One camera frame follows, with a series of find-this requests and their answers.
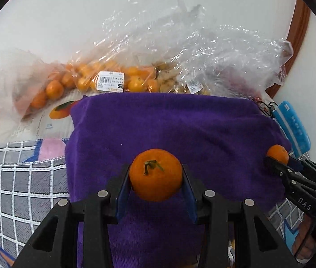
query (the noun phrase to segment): bag of oranges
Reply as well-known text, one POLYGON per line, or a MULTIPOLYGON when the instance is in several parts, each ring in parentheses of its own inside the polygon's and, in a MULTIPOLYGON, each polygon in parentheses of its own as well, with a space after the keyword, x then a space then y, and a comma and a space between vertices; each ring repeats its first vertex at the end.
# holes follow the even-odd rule
POLYGON ((0 53, 0 144, 20 121, 75 88, 72 74, 21 50, 0 53))
POLYGON ((84 93, 188 93, 176 56, 191 30, 185 26, 196 19, 189 15, 181 0, 129 0, 66 69, 84 93))

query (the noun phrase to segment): blue gripper pad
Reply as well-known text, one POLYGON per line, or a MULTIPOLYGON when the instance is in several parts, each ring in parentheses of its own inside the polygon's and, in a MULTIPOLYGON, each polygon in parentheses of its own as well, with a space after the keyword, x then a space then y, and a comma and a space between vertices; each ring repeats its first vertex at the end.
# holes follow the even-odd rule
POLYGON ((294 156, 298 158, 309 151, 311 147, 309 136, 293 106, 284 101, 272 113, 291 142, 294 156))
POLYGON ((189 218, 193 223, 196 224, 198 221, 196 198, 193 194, 192 187, 185 172, 182 173, 182 194, 188 209, 189 218))
POLYGON ((129 180, 129 172, 127 172, 123 180, 120 193, 116 199, 116 202, 117 202, 116 218, 118 219, 118 221, 120 221, 124 216, 130 191, 131 191, 131 183, 129 180))

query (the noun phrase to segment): clear plastic wrap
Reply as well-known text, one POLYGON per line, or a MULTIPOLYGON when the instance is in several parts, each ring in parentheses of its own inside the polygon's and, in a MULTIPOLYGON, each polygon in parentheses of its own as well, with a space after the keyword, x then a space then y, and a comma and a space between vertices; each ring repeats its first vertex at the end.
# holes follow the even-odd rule
POLYGON ((187 11, 182 0, 129 0, 98 37, 67 64, 83 92, 256 97, 282 83, 282 66, 293 55, 288 41, 217 27, 202 6, 187 11))
POLYGON ((65 89, 73 87, 71 73, 60 63, 44 63, 38 56, 21 50, 2 52, 0 144, 6 142, 23 117, 61 98, 65 89))

